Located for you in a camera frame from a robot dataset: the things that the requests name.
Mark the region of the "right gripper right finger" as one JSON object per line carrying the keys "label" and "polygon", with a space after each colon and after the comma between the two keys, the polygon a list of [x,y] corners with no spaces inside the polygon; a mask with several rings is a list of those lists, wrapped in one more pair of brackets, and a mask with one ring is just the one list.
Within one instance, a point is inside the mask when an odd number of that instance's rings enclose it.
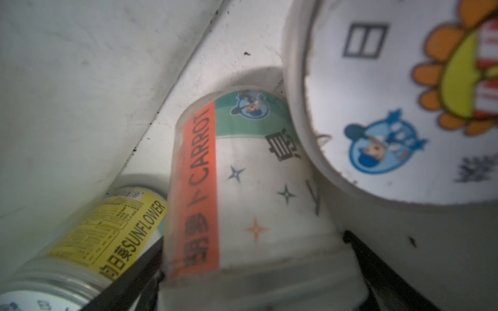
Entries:
{"label": "right gripper right finger", "polygon": [[354,233],[345,231],[342,239],[353,248],[369,290],[369,298],[360,307],[361,310],[439,309],[401,278]]}

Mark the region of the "sunflower label seed can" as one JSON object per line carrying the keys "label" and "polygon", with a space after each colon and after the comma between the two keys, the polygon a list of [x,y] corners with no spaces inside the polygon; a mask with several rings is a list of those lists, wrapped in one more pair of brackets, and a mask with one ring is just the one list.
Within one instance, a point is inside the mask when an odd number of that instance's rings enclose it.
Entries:
{"label": "sunflower label seed can", "polygon": [[163,237],[167,200],[123,187],[1,286],[2,310],[80,310]]}

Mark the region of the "carrot label seed can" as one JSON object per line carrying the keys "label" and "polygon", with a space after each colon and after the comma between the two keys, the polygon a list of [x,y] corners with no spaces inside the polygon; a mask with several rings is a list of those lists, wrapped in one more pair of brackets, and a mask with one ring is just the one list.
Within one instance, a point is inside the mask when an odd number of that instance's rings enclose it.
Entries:
{"label": "carrot label seed can", "polygon": [[175,128],[160,310],[360,310],[369,297],[284,98],[208,94]]}

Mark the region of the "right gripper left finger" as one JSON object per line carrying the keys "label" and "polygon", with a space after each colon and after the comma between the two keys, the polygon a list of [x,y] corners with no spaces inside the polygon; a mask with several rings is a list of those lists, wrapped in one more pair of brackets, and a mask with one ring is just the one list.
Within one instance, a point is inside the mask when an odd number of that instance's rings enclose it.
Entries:
{"label": "right gripper left finger", "polygon": [[163,238],[156,241],[122,276],[82,307],[83,310],[156,310],[163,281]]}

